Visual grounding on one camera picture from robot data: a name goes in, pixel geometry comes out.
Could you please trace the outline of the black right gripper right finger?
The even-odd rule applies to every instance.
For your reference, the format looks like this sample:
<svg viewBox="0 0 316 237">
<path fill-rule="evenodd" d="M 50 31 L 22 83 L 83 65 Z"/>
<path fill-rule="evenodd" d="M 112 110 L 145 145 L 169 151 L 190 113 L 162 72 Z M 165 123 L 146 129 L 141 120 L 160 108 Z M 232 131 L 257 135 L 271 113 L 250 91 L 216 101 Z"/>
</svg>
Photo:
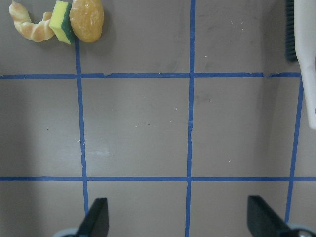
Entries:
<svg viewBox="0 0 316 237">
<path fill-rule="evenodd" d="M 247 227 L 253 237 L 287 237 L 288 225 L 259 195 L 247 198 Z"/>
</svg>

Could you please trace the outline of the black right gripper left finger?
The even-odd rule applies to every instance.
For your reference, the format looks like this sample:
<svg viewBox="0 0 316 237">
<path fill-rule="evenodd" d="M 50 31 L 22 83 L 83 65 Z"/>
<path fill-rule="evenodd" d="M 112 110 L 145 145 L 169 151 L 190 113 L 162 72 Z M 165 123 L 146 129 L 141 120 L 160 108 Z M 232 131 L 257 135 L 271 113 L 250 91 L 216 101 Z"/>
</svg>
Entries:
<svg viewBox="0 0 316 237">
<path fill-rule="evenodd" d="M 97 198 L 79 229 L 78 237 L 106 237 L 109 233 L 109 213 L 107 198 Z"/>
</svg>

